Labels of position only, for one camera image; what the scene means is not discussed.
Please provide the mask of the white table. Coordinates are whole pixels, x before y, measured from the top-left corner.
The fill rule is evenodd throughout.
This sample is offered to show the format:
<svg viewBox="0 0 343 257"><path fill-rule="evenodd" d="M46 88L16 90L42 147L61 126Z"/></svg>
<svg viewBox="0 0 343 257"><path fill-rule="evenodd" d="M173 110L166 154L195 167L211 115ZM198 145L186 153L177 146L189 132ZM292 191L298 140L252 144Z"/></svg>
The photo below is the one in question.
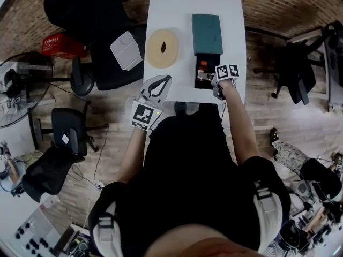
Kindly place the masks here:
<svg viewBox="0 0 343 257"><path fill-rule="evenodd" d="M158 75L172 77L167 101L217 103L210 89L195 88L196 57L193 51L193 14L212 14L220 19L223 54L221 64L238 67L236 89L242 100L246 89L246 40L241 0L150 0L146 36L158 29L170 29L178 37L178 57L166 69L157 69L144 61L144 80Z"/></svg>

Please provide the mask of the red box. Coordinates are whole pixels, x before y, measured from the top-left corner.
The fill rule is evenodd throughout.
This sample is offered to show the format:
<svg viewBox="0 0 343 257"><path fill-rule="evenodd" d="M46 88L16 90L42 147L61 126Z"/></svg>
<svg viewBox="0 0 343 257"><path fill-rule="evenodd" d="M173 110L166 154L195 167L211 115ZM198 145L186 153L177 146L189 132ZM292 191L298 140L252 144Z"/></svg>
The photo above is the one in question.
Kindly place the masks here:
<svg viewBox="0 0 343 257"><path fill-rule="evenodd" d="M76 57L86 57L87 48L72 37L64 33L58 33L43 40L41 53L46 56L74 59Z"/></svg>

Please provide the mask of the black office chair with headrest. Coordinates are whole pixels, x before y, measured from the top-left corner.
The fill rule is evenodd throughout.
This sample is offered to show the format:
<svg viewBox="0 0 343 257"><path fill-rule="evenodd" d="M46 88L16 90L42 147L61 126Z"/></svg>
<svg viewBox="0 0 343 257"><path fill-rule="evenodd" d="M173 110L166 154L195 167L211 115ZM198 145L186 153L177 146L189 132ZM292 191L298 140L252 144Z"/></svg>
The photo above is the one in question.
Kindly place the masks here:
<svg viewBox="0 0 343 257"><path fill-rule="evenodd" d="M72 62L71 87L79 95L98 90L117 89L143 78L144 63L124 70L110 50L110 45L129 32L144 54L146 25L126 14L122 0L44 0L50 23L65 30L90 49L91 62L79 57Z"/></svg>

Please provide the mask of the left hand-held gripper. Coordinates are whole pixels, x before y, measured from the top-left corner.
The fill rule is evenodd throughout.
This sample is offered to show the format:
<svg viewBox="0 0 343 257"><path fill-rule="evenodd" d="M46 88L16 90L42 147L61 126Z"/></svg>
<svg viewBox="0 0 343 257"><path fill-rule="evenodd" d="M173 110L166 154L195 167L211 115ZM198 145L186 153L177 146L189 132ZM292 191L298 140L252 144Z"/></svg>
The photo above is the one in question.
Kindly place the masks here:
<svg viewBox="0 0 343 257"><path fill-rule="evenodd" d="M162 115L162 106L172 85L170 75L158 75L146 80L141 87L141 95L132 104L130 123L148 131Z"/></svg>

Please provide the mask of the cluttered work desk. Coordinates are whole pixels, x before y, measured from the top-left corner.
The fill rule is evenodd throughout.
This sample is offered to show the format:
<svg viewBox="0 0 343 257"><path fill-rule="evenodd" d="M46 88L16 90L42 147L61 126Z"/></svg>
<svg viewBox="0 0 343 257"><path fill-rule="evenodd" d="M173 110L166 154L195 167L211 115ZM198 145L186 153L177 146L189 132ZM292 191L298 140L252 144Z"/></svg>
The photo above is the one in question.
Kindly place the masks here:
<svg viewBox="0 0 343 257"><path fill-rule="evenodd" d="M279 232L282 257L315 257L315 251L326 248L329 235L343 229L343 205L333 201L308 203L290 194L291 206L286 223Z"/></svg>

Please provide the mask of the black pedestal fan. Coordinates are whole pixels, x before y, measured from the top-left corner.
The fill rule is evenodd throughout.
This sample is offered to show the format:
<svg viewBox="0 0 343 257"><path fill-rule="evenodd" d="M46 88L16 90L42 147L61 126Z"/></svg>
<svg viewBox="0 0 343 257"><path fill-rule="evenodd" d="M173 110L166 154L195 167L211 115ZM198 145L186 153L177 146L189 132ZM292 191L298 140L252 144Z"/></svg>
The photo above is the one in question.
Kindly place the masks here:
<svg viewBox="0 0 343 257"><path fill-rule="evenodd" d="M25 52L0 63L0 129L25 118L56 82L69 82L78 96L91 92L95 84L92 64L73 59L70 76L59 78L54 76L54 62L39 52Z"/></svg>

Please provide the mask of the person's right forearm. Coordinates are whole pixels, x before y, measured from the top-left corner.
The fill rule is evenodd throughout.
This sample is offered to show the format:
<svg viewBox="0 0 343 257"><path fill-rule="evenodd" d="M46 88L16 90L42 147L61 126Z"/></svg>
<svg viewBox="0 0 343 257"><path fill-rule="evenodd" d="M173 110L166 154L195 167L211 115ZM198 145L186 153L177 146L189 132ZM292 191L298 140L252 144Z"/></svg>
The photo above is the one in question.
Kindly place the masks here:
<svg viewBox="0 0 343 257"><path fill-rule="evenodd" d="M238 165L243 165L249 158L259 156L253 125L233 83L223 80L219 86L227 103L236 161Z"/></svg>

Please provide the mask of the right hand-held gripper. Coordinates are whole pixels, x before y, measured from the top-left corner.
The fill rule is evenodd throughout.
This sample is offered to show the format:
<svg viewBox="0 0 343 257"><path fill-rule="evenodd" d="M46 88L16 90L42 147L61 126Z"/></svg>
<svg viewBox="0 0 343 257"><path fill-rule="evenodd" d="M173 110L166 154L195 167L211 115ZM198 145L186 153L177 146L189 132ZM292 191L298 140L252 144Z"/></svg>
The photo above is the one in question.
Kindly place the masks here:
<svg viewBox="0 0 343 257"><path fill-rule="evenodd" d="M218 65L214 68L215 73L198 72L198 80L209 81L213 86L214 97L224 100L223 89L219 85L221 81L229 80L236 88L237 79L240 77L238 67L234 64Z"/></svg>

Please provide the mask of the person's left forearm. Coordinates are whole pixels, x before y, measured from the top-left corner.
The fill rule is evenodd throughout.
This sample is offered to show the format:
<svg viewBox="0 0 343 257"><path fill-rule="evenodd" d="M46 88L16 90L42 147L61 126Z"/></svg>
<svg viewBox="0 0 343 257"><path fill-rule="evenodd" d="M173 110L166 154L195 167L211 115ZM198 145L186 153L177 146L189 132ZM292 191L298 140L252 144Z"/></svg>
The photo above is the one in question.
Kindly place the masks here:
<svg viewBox="0 0 343 257"><path fill-rule="evenodd" d="M134 128L117 173L119 182L127 183L143 168L146 137L147 131Z"/></svg>

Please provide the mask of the person's black shoe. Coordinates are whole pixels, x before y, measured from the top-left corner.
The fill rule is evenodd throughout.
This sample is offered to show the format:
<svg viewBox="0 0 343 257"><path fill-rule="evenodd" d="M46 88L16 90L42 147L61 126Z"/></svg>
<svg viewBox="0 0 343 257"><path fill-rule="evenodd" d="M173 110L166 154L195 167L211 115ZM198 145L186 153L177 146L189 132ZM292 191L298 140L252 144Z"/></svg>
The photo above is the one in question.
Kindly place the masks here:
<svg viewBox="0 0 343 257"><path fill-rule="evenodd" d="M187 114L187 104L185 102L175 102L174 111L176 116L183 116Z"/></svg>

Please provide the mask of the dark teal box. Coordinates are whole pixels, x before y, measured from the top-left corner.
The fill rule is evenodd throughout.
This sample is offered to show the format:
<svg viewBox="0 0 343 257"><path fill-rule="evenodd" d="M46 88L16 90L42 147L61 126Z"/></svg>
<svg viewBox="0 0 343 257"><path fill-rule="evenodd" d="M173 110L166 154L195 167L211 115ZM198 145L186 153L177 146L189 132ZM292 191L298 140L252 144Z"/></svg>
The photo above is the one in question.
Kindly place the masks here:
<svg viewBox="0 0 343 257"><path fill-rule="evenodd" d="M192 15L193 53L196 57L195 88L212 89L211 82L198 80L198 72L215 73L223 54L220 19L212 14ZM200 61L207 61L207 67L201 67Z"/></svg>

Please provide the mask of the white panel with black pieces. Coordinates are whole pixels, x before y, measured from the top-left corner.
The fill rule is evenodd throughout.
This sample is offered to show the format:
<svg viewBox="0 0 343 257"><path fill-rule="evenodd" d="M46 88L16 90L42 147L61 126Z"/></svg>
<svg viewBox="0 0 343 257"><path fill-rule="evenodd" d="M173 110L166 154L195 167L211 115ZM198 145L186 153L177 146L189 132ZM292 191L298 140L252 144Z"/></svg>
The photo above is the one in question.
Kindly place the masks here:
<svg viewBox="0 0 343 257"><path fill-rule="evenodd" d="M15 257L55 257L53 249L60 237L39 208L26 219L0 225L0 240Z"/></svg>

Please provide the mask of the person's black shirt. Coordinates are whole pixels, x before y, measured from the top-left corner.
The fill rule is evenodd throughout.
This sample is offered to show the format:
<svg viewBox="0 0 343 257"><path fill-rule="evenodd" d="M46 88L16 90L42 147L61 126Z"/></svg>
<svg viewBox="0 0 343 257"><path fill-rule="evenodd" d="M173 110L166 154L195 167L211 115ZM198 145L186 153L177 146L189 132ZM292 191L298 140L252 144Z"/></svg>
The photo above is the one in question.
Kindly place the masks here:
<svg viewBox="0 0 343 257"><path fill-rule="evenodd" d="M144 257L178 226L199 224L262 254L290 210L273 163L231 156L218 107L162 120L146 137L143 168L105 186L88 226L103 257Z"/></svg>

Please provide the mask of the cream tape roll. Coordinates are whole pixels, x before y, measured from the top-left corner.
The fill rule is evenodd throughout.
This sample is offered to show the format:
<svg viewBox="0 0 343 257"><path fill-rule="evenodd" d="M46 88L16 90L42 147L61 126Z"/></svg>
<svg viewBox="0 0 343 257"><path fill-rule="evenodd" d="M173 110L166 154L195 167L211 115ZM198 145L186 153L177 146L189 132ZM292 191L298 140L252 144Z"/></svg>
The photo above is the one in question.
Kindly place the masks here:
<svg viewBox="0 0 343 257"><path fill-rule="evenodd" d="M172 66L178 55L178 37L169 29L154 31L146 44L145 57L157 69Z"/></svg>

